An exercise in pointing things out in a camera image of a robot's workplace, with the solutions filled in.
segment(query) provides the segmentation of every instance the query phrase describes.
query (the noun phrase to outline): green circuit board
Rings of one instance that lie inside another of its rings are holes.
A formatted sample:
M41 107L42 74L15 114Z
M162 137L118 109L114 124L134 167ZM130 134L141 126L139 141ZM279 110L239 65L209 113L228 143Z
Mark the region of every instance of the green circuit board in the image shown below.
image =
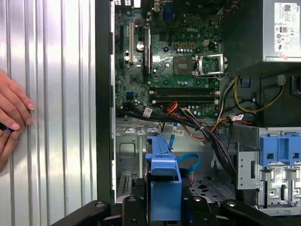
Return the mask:
M129 62L130 23L135 25L134 60ZM153 88L219 88L213 78L196 78L191 74L191 58L195 55L219 52L220 16L183 16L166 22L160 16L152 16L151 71L143 74L145 19L140 10L117 10L115 13L115 56L116 56L116 107L121 108L127 100L126 93L137 108L151 106L150 90ZM203 71L218 71L217 58L203 60ZM151 106L162 111L163 106ZM197 103L193 106L198 117L216 117L216 103Z

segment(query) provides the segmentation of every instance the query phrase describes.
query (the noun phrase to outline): power supply unit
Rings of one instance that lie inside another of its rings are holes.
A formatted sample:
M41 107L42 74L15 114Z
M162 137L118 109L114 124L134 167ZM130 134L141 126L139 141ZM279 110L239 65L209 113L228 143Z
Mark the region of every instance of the power supply unit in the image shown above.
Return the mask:
M241 0L222 18L228 72L263 76L301 62L301 0Z

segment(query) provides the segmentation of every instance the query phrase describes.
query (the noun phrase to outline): fingernail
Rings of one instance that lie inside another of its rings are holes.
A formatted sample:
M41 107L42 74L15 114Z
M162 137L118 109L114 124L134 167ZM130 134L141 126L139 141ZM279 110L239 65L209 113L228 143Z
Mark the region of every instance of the fingernail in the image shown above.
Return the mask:
M12 133L11 133L11 136L12 136L12 138L14 138L14 139L18 139L19 135L20 135L20 132L19 132L19 131L15 131L15 132L12 132Z
M13 130L18 130L18 129L20 129L20 126L17 123L14 123L10 126L10 128Z
M34 110L33 104L28 104L27 107L28 107L30 110Z
M32 125L32 124L33 124L33 120L32 120L32 119L28 119L28 120L26 121L26 124L27 124L27 125Z

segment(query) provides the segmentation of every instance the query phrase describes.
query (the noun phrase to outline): label sticker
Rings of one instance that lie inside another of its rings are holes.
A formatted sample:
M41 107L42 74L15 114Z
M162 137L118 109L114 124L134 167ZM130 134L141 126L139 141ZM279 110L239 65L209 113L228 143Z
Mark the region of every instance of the label sticker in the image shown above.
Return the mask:
M183 137L184 136L184 130L174 129L173 132L172 132L172 134L176 135L176 136Z
M237 116L237 118L236 118L236 120L242 120L243 119L243 117L244 117L244 115L243 114L239 114L238 116Z
M144 110L144 112L143 112L143 116L144 116L145 118L150 118L151 113L152 113L152 109L146 107L145 110Z
M300 50L300 6L296 3L275 3L275 52Z
M282 59L284 59L284 60L287 60L287 59L288 59L288 56L285 55L285 54L283 54L283 53L280 53L280 54L279 54L279 57L282 58Z

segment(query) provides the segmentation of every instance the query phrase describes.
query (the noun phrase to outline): pci express slot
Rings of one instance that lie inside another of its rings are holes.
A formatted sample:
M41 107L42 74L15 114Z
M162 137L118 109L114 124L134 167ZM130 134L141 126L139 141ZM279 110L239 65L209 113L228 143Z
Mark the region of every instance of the pci express slot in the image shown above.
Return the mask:
M169 95L218 95L219 90L214 88L152 88L150 95L169 96Z
M124 68L124 26L119 26L119 62L120 68Z
M134 30L135 30L135 25L134 23L129 23L129 44L130 44L130 50L129 50L129 55L130 59L129 62L130 64L134 63Z
M144 28L144 76L147 78L151 72L151 28Z
M216 100L216 97L153 97L152 104L166 104L174 101L178 103L190 104L211 104Z

